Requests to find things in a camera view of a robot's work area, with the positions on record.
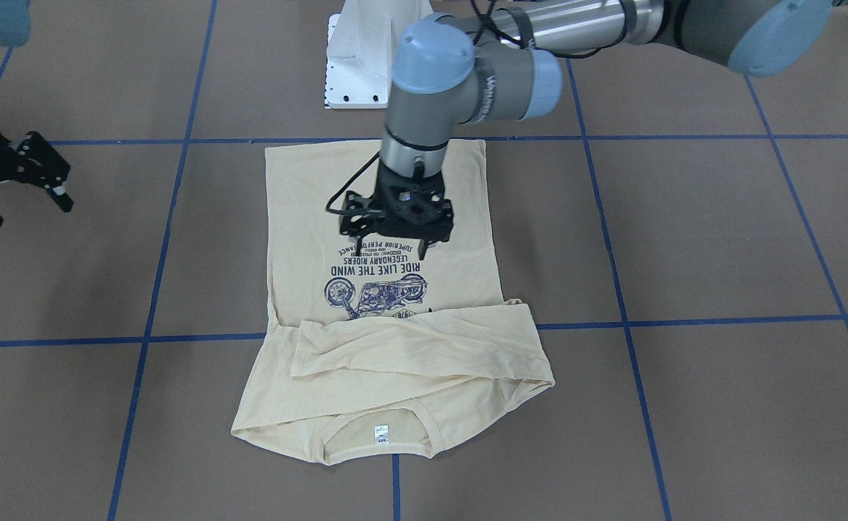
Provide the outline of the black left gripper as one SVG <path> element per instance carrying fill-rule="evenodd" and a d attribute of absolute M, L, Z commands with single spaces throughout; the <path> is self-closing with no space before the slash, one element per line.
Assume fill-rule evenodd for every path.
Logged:
<path fill-rule="evenodd" d="M 373 194 L 364 198 L 349 187 L 373 163 L 367 161 L 337 192 L 338 197 L 344 195 L 344 205 L 337 211 L 339 233 L 354 241 L 354 257 L 362 255 L 363 240 L 371 234 L 420 240 L 417 258 L 423 261 L 431 244 L 450 240 L 454 227 L 454 209 L 445 198 L 443 172 L 426 176 L 418 161 L 413 174 L 404 176 L 379 164 Z"/>

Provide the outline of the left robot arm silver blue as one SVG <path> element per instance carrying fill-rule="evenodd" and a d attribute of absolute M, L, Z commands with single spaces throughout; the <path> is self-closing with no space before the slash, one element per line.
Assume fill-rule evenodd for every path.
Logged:
<path fill-rule="evenodd" d="M 443 164 L 457 125 L 547 115 L 563 90 L 561 59 L 658 43 L 755 78 L 795 63 L 821 35 L 831 1 L 543 1 L 471 17 L 428 14 L 399 36 L 369 197 L 344 185 L 339 232 L 360 252 L 369 234 L 448 242 L 454 209 Z"/>

